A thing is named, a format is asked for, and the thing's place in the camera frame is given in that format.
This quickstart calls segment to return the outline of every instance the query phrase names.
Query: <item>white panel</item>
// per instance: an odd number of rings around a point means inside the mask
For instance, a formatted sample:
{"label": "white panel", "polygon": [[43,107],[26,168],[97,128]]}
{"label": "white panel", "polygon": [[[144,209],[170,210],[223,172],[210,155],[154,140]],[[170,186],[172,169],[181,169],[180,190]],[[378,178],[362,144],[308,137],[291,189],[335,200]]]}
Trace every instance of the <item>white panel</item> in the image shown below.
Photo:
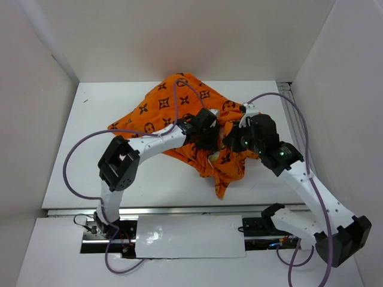
{"label": "white panel", "polygon": [[[115,275],[105,267],[104,254],[80,254],[83,228],[72,218],[38,219],[16,287],[80,286],[287,286],[287,266],[275,251],[247,252],[245,258],[148,260],[130,274]],[[291,257],[291,250],[281,256]],[[297,262],[309,251],[298,253]],[[110,255],[119,270],[136,260]],[[326,265],[318,255],[293,271],[294,287],[318,286]],[[332,270],[326,287],[363,287],[353,258]]]}
{"label": "white panel", "polygon": [[138,218],[138,258],[245,257],[242,216],[152,216]]}
{"label": "white panel", "polygon": [[38,0],[82,82],[291,81],[335,0]]}
{"label": "white panel", "polygon": [[75,86],[13,0],[0,1],[0,285],[14,286],[42,215]]}
{"label": "white panel", "polygon": [[[65,187],[62,179],[64,158],[78,140],[89,133],[106,129],[109,124],[133,110],[156,84],[80,84],[44,199],[44,208],[97,206],[98,202],[79,199]],[[267,91],[278,91],[273,81],[208,81],[206,84],[237,102],[246,102]],[[263,97],[255,104],[261,112],[269,114],[276,121],[281,140],[292,142],[281,99],[276,96]],[[112,134],[108,134],[90,139],[71,158],[68,167],[69,181],[80,193],[88,196],[100,195],[97,163],[112,138]],[[224,199],[220,200],[215,195],[213,178],[201,178],[188,164],[160,154],[139,166],[135,182],[124,192],[121,206],[217,206],[276,202],[302,201],[287,184],[276,178],[258,160],[247,159],[244,178],[232,182]]]}
{"label": "white panel", "polygon": [[357,262],[366,287],[382,286],[383,9],[338,0],[293,83],[311,130],[318,176],[372,231]]}

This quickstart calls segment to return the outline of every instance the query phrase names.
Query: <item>wrinkled fabric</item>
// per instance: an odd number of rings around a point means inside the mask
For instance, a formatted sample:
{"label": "wrinkled fabric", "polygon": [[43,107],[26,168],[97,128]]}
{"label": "wrinkled fabric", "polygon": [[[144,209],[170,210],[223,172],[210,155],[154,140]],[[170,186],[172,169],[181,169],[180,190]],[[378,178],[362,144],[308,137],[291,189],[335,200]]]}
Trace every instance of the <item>wrinkled fabric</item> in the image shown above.
{"label": "wrinkled fabric", "polygon": [[[199,149],[195,144],[187,144],[181,148],[170,149],[164,154],[175,157],[193,166],[201,177],[212,176],[215,179],[215,193],[223,199],[226,188],[232,181],[240,180],[245,175],[245,159],[258,158],[250,152],[232,152],[222,140],[227,136],[233,122],[243,116],[239,110],[240,104],[226,99],[217,91],[207,86],[192,74],[174,74],[159,85],[155,86],[145,95],[145,99],[125,117],[112,123],[108,129],[129,129],[152,133],[172,124],[175,120],[175,107],[173,85],[176,80],[183,80],[190,84],[203,100],[206,108],[220,110],[218,123],[221,126],[220,140],[217,142],[218,151],[213,153]],[[196,115],[202,105],[195,93],[183,83],[177,83],[178,118]],[[114,133],[122,135],[125,139],[137,138],[139,135],[130,133]]]}

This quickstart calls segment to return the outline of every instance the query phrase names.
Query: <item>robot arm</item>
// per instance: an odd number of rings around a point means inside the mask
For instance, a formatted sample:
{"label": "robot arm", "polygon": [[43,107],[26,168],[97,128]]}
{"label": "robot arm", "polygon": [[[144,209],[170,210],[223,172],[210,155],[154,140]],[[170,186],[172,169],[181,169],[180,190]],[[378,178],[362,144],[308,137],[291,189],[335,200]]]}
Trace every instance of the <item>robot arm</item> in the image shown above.
{"label": "robot arm", "polygon": [[[316,247],[317,252],[327,262],[328,237],[326,222],[318,197],[310,183],[314,180],[324,200],[330,218],[334,243],[333,267],[339,266],[352,256],[366,242],[371,229],[370,221],[365,217],[356,217],[343,206],[330,191],[307,170],[303,156],[290,143],[279,140],[275,122],[268,115],[259,114],[253,104],[244,104],[244,116],[234,124],[232,131],[226,136],[225,144],[234,152],[249,149],[258,153],[264,166],[285,180],[310,208],[317,218],[313,221],[291,212],[282,204],[273,204],[262,212],[262,217],[270,228],[276,228],[294,234]],[[105,214],[110,222],[118,222],[123,190],[135,179],[138,165],[144,160],[171,148],[178,148],[190,142],[214,150],[219,125],[216,124],[218,111],[202,109],[189,122],[181,120],[171,133],[166,136],[124,140],[115,137],[105,151],[98,164],[102,179],[101,197],[104,200]],[[158,131],[162,134],[172,126]],[[98,227],[108,236],[110,230],[101,207],[95,212]]]}
{"label": "robot arm", "polygon": [[311,170],[308,173],[300,152],[290,143],[279,140],[275,122],[270,116],[259,114],[253,104],[245,104],[243,112],[244,117],[230,132],[232,136],[226,139],[227,145],[237,151],[250,149],[257,152],[263,165],[297,192],[318,222],[293,213],[282,204],[273,204],[262,212],[262,217],[272,228],[287,231],[315,246],[320,257],[327,262],[327,226],[311,183],[314,181],[330,220],[334,243],[332,266],[339,266],[364,246],[371,222],[365,216],[356,217]]}
{"label": "robot arm", "polygon": [[199,148],[215,151],[220,130],[217,124],[218,114],[219,110],[204,108],[195,117],[192,116],[190,121],[178,120],[175,126],[170,124],[152,136],[129,140],[116,136],[111,141],[98,163],[99,176],[102,179],[101,197],[108,220],[103,216],[101,205],[97,207],[94,215],[99,229],[107,237],[114,233],[108,221],[118,224],[120,218],[118,210],[123,191],[133,183],[138,166],[156,154],[190,143],[195,143]]}

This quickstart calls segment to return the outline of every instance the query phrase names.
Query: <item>white table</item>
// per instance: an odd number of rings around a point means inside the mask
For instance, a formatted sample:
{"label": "white table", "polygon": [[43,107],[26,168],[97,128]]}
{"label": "white table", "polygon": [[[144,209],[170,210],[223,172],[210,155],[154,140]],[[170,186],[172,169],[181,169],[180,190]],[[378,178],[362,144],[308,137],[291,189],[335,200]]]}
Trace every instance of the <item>white table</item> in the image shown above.
{"label": "white table", "polygon": [[[62,179],[62,164],[67,152],[82,137],[106,127],[128,114],[157,82],[81,83],[71,109],[57,159],[44,199],[46,209],[94,208],[96,201],[72,195]],[[207,85],[237,102],[246,102],[268,91],[278,92],[274,81],[207,81]],[[256,101],[259,110],[277,124],[281,140],[293,142],[282,100],[268,96]],[[73,187],[88,196],[98,196],[100,179],[97,163],[113,138],[112,134],[92,138],[72,156],[68,177]],[[233,182],[220,200],[215,195],[214,179],[201,178],[191,166],[157,155],[140,165],[133,185],[124,193],[121,207],[228,206],[243,204],[301,203],[285,183],[258,160],[247,159],[244,179]]]}
{"label": "white table", "polygon": [[[275,251],[248,251],[244,258],[151,260],[131,274],[115,275],[105,267],[103,254],[80,254],[82,235],[83,228],[74,225],[72,218],[37,219],[16,287],[288,285],[288,268]],[[289,259],[292,252],[282,250],[281,256]],[[308,254],[300,251],[296,262]],[[110,255],[115,269],[126,269],[135,262]],[[318,286],[325,269],[315,253],[307,265],[294,269],[294,287]],[[353,257],[332,269],[326,286],[363,287]]]}

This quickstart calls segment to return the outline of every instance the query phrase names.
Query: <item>black cable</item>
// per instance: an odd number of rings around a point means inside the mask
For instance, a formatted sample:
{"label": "black cable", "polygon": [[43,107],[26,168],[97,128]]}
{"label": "black cable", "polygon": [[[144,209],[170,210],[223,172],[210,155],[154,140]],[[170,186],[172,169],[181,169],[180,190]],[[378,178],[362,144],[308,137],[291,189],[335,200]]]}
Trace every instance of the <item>black cable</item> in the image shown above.
{"label": "black cable", "polygon": [[76,215],[73,217],[73,223],[74,223],[74,224],[79,225],[79,226],[82,226],[82,227],[84,227],[87,231],[92,232],[92,229],[91,229],[89,226],[86,226],[86,225],[83,225],[83,224],[80,224],[80,223],[77,223],[77,222],[76,222],[76,217],[77,217],[78,215],[87,216],[87,217],[89,217],[89,218],[91,218],[91,219],[93,219],[93,217],[91,217],[90,215],[83,214],[83,213],[76,214]]}

